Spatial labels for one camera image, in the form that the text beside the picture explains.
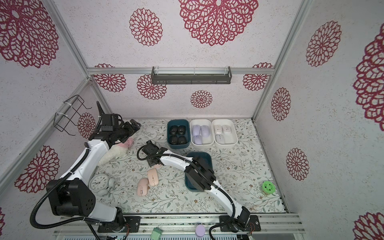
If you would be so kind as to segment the black mouse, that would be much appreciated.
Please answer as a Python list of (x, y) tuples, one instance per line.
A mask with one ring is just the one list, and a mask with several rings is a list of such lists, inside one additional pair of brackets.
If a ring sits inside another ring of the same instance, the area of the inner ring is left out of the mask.
[(178, 134), (178, 126), (171, 126), (169, 129), (169, 134), (171, 136), (177, 135)]
[(188, 142), (187, 138), (185, 136), (178, 137), (178, 145), (184, 145)]
[(186, 126), (180, 125), (178, 126), (178, 135), (185, 135), (186, 133)]
[(178, 137), (177, 136), (170, 136), (169, 143), (171, 145), (177, 145), (178, 144)]

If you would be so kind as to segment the teal storage box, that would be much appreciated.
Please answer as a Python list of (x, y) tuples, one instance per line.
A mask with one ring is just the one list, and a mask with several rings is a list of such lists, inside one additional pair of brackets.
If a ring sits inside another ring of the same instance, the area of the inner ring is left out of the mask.
[(189, 122), (185, 119), (170, 120), (167, 124), (167, 143), (171, 149), (186, 149), (191, 143)]
[[(191, 157), (191, 158), (200, 157), (206, 162), (207, 165), (209, 165), (213, 169), (212, 157), (210, 154), (206, 152), (190, 152), (187, 154), (187, 157)], [(187, 175), (185, 175), (185, 186), (190, 192), (200, 192), (193, 186), (193, 184), (188, 179)]]

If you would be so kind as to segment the large purple mouse bottom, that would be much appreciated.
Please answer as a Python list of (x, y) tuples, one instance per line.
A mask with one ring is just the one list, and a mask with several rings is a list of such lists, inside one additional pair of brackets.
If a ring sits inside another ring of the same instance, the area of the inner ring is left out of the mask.
[(201, 136), (208, 138), (211, 135), (210, 127), (207, 125), (201, 125)]

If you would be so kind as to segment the white mouse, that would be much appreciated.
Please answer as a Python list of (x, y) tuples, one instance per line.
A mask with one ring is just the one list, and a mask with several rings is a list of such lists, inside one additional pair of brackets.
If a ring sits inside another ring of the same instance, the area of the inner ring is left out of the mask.
[(216, 142), (220, 145), (224, 145), (225, 142), (225, 137), (223, 135), (215, 135)]
[(229, 125), (222, 125), (223, 133), (229, 135), (232, 133), (232, 128)]
[(223, 127), (221, 125), (214, 125), (215, 135), (221, 135), (223, 133)]

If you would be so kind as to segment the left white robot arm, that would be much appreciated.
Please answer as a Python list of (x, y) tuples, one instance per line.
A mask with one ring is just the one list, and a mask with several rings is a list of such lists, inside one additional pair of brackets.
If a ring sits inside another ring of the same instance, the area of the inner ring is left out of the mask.
[(79, 217), (85, 221), (123, 224), (120, 208), (101, 204), (89, 189), (89, 183), (98, 163), (117, 142), (124, 143), (133, 136), (141, 124), (135, 120), (118, 121), (116, 125), (98, 124), (85, 143), (85, 149), (71, 168), (58, 180), (50, 181), (46, 190), (55, 216)]

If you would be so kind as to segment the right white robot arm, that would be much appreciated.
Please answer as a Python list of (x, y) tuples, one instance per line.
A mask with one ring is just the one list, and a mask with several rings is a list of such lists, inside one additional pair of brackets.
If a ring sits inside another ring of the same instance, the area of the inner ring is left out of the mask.
[(143, 160), (183, 171), (197, 190), (210, 195), (227, 212), (230, 218), (224, 223), (219, 224), (220, 227), (232, 224), (242, 231), (246, 230), (251, 216), (250, 211), (225, 191), (212, 168), (205, 162), (200, 162), (199, 158), (180, 156), (171, 151), (149, 155), (143, 158)]

